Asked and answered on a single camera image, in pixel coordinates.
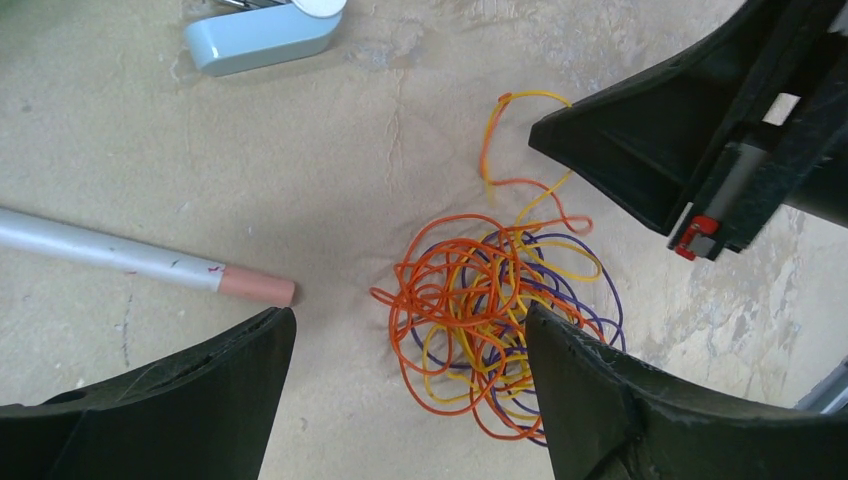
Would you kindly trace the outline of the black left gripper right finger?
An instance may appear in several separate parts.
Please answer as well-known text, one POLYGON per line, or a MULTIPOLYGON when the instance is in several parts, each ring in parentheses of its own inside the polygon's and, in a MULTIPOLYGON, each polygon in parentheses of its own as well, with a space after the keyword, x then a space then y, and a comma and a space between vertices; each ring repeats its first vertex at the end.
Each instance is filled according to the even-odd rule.
POLYGON ((668 374, 535 306, 528 354, 558 479, 843 479, 847 417, 668 374))

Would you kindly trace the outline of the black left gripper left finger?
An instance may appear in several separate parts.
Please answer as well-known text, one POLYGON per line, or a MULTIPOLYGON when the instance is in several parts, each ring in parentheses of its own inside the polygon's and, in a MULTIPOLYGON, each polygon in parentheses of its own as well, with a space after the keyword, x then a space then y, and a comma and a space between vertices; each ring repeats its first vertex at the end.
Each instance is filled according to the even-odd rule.
POLYGON ((5 479, 255 479, 297 332, 270 308, 193 347, 1 409, 5 479))

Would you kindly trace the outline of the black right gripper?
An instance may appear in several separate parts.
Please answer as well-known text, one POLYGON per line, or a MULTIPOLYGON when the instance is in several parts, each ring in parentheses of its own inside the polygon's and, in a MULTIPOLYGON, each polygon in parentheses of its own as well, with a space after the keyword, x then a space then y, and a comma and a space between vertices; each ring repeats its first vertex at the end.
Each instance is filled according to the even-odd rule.
POLYGON ((534 150, 694 260, 782 205, 847 224, 847 4, 746 1, 692 46, 551 113, 534 150))

